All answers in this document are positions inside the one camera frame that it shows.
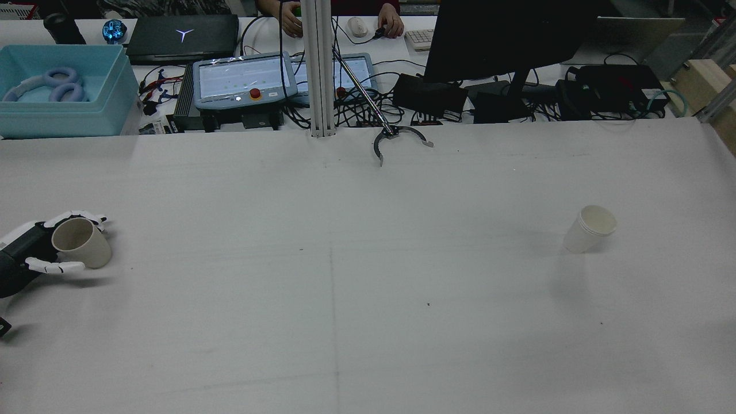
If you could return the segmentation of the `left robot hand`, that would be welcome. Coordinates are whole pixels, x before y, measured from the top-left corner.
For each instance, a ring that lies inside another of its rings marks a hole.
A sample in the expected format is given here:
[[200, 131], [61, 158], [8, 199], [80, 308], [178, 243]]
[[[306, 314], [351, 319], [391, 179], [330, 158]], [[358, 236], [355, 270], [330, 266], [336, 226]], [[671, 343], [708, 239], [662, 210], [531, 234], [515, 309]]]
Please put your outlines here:
[[52, 244], [52, 234], [63, 223], [85, 219], [96, 231], [104, 230], [108, 217], [87, 210], [69, 210], [50, 220], [28, 222], [2, 238], [1, 297], [8, 298], [26, 288], [42, 274], [66, 274], [90, 268], [79, 259], [58, 262], [61, 251]]

